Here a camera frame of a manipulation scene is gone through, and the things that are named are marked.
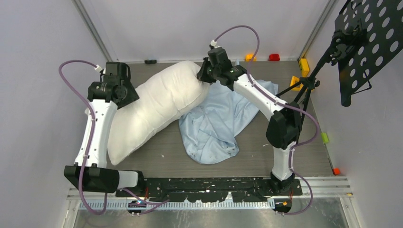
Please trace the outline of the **white pillow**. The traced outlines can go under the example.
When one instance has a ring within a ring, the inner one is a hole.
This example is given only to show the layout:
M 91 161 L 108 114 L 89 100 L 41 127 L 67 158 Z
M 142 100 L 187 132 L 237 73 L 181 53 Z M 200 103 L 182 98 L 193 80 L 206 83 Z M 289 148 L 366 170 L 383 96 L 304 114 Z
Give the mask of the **white pillow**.
M 182 61 L 134 87 L 139 100 L 117 110 L 107 144 L 107 163 L 122 162 L 155 134 L 198 106 L 209 92 L 200 66 Z

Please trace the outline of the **light blue pillowcase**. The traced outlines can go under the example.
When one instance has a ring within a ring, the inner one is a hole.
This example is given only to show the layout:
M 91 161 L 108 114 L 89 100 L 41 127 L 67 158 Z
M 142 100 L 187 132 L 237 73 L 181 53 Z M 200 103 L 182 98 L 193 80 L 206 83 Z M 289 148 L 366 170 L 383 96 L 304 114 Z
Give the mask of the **light blue pillowcase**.
M 199 164 L 217 164 L 238 154 L 235 137 L 259 112 L 247 98 L 214 83 L 202 103 L 179 119 L 187 155 Z

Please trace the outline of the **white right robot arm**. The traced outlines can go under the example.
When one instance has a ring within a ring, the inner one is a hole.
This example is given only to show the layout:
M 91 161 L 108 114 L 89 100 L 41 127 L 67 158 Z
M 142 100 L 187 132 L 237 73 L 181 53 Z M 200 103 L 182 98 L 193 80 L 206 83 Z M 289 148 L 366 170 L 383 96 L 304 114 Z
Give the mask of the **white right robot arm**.
M 293 154 L 301 132 L 301 117 L 297 103 L 287 103 L 276 97 L 255 80 L 247 69 L 233 65 L 226 50 L 212 47 L 203 59 L 197 79 L 206 83 L 219 82 L 245 97 L 267 118 L 266 138 L 273 146 L 274 165 L 270 173 L 270 188 L 283 195 L 295 178 Z

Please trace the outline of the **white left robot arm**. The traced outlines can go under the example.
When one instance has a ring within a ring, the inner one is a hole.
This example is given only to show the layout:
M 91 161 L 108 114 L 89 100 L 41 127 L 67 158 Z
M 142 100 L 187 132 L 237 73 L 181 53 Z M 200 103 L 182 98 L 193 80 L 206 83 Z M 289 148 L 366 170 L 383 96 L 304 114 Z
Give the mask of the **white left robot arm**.
M 107 144 L 118 109 L 137 101 L 130 68 L 122 62 L 107 62 L 105 68 L 91 65 L 100 74 L 83 97 L 71 84 L 70 89 L 87 106 L 84 138 L 73 165 L 64 168 L 64 176 L 79 192 L 114 193 L 127 189 L 133 196 L 145 193 L 146 182 L 141 171 L 118 171 L 107 168 Z

